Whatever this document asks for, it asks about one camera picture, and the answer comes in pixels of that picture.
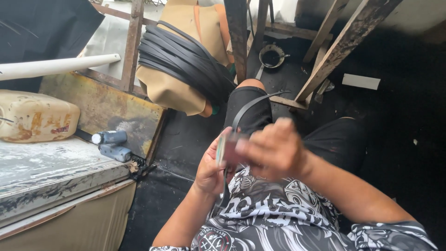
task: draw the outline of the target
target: hand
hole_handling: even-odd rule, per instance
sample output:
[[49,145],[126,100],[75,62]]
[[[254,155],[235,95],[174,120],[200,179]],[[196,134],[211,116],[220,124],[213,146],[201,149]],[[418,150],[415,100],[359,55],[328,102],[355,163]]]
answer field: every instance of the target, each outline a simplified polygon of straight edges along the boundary
[[[226,164],[217,166],[215,158],[217,153],[217,146],[220,136],[228,134],[232,127],[227,127],[223,132],[211,143],[209,148],[204,152],[204,155],[198,165],[197,175],[193,186],[198,188],[201,192],[218,195],[223,192],[224,177],[223,171]],[[235,167],[228,167],[227,182],[229,183],[234,177]]]
[[290,118],[279,118],[275,124],[254,132],[249,141],[240,139],[235,150],[250,159],[251,172],[269,180],[293,177],[300,179],[311,172],[306,164],[308,150]]

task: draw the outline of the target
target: black tarp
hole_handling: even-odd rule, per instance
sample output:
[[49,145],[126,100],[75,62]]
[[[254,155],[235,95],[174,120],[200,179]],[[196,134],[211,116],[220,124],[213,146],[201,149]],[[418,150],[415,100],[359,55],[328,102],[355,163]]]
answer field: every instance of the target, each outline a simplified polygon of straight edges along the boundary
[[[104,15],[88,0],[0,0],[0,64],[74,58]],[[0,81],[0,89],[37,92],[41,77]]]

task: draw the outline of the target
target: black shorts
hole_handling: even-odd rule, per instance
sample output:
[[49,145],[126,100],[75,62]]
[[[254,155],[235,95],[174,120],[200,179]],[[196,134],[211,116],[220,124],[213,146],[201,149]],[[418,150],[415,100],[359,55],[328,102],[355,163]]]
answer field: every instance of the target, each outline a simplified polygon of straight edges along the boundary
[[[266,95],[253,86],[236,88],[229,97],[224,127],[232,126],[235,116],[248,102]],[[260,101],[241,118],[242,133],[252,134],[273,122],[271,102]],[[305,147],[329,163],[351,173],[357,173],[365,156],[366,137],[360,124],[351,118],[340,118],[316,129],[303,138]]]

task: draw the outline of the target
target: bottle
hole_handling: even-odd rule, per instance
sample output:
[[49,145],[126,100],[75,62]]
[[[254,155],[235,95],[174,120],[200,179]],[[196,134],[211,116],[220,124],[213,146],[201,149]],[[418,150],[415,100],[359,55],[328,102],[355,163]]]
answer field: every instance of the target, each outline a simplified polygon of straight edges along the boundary
[[102,155],[122,163],[129,161],[132,153],[130,149],[115,144],[102,144],[98,148]]
[[91,141],[96,145],[101,144],[121,144],[127,141],[125,131],[104,131],[93,134]]
[[67,138],[76,131],[80,109],[48,95],[0,90],[0,139],[33,143]]

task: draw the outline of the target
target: plastic jug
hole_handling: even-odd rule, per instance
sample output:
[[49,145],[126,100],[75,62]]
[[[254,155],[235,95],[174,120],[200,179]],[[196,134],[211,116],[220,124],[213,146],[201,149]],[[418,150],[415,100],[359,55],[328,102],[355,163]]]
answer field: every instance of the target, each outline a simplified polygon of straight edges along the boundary
[[48,95],[0,90],[0,139],[30,143],[74,134],[80,109]]

